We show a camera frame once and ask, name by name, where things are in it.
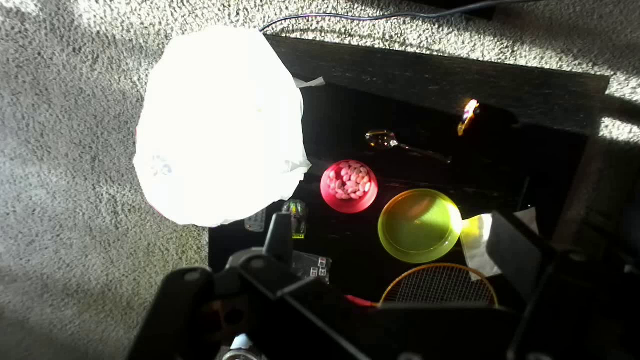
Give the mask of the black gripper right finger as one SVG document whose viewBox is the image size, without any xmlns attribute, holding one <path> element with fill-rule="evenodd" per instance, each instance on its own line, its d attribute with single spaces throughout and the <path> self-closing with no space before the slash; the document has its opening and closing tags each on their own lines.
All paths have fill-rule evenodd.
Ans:
<svg viewBox="0 0 640 360">
<path fill-rule="evenodd" d="M 494 212 L 489 256 L 513 289 L 530 302 L 554 261 L 554 251 L 515 214 Z"/>
</svg>

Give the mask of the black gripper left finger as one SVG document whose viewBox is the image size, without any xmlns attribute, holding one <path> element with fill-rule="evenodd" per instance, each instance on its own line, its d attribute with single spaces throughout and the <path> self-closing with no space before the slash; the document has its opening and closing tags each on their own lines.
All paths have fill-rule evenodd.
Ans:
<svg viewBox="0 0 640 360">
<path fill-rule="evenodd" d="M 293 220 L 288 214 L 272 217 L 265 252 L 282 264 L 293 263 Z"/>
</svg>

